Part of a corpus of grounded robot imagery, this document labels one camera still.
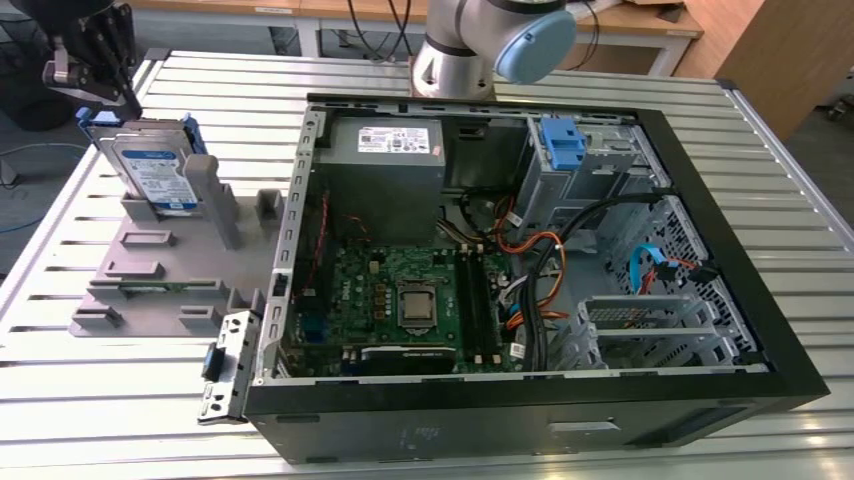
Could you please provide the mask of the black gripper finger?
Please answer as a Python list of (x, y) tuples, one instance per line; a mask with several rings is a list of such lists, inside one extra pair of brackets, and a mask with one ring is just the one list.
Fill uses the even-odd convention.
[(106, 106), (126, 104), (127, 76), (122, 69), (94, 69), (71, 64), (63, 80), (55, 79), (55, 65), (45, 65), (45, 86), (78, 100)]
[(131, 8), (126, 3), (110, 3), (90, 15), (81, 27), (90, 51), (94, 83), (99, 85), (99, 102), (107, 105), (121, 120), (141, 116), (131, 74), (137, 63)]

